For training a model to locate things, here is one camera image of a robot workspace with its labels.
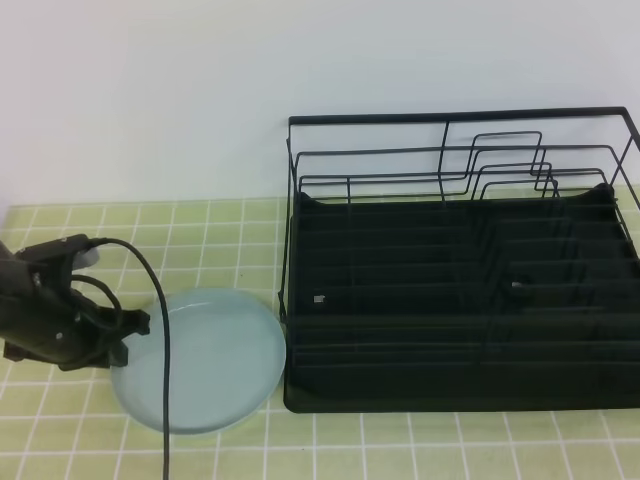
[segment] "light blue plate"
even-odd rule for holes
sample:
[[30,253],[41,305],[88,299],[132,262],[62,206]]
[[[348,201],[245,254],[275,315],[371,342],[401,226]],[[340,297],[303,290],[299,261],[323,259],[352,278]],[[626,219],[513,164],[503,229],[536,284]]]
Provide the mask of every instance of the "light blue plate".
[[[251,295],[196,289],[167,299],[171,328],[169,427],[175,434],[223,429],[257,410],[278,384],[286,355],[280,324]],[[149,335],[131,335],[129,365],[112,368],[116,397],[135,420],[162,431],[164,345],[160,305]]]

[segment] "white wall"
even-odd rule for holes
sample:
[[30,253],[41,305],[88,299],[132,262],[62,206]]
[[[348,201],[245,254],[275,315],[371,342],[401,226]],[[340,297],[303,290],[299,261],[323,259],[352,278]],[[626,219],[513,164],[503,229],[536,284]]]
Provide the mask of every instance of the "white wall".
[[626,105],[637,0],[0,6],[0,199],[282,194],[292,114]]

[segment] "black dish rack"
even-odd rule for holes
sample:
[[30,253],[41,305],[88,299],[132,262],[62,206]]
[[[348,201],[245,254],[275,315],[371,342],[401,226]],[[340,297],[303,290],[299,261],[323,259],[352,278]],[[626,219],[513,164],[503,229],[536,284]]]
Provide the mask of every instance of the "black dish rack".
[[626,109],[291,117],[287,146],[290,410],[640,407]]

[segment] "countertop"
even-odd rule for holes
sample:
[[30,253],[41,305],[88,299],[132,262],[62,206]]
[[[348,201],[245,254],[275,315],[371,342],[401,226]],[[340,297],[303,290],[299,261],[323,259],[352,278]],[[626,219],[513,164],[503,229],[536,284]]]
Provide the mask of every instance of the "countertop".
[[[275,311],[285,205],[14,207],[0,238],[11,250],[74,233],[129,240],[167,293],[236,287]],[[126,307],[153,300],[146,273],[123,249],[102,249],[91,274]],[[161,478],[161,435],[121,411],[108,371],[1,360],[0,379],[1,480]],[[172,438],[171,472],[190,480],[640,479],[640,410],[297,415],[278,389],[233,429]]]

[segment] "robotic arm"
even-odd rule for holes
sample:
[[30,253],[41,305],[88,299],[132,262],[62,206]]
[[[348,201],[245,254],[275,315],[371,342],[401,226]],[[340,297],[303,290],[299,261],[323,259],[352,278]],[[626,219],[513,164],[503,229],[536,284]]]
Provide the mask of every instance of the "robotic arm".
[[[54,240],[12,254],[0,242],[0,337],[4,356],[53,363],[61,370],[127,365],[122,339],[149,333],[149,316],[123,310],[102,282],[73,270],[97,261],[107,243],[86,235]],[[72,281],[101,289],[113,308],[101,307],[72,288]]]

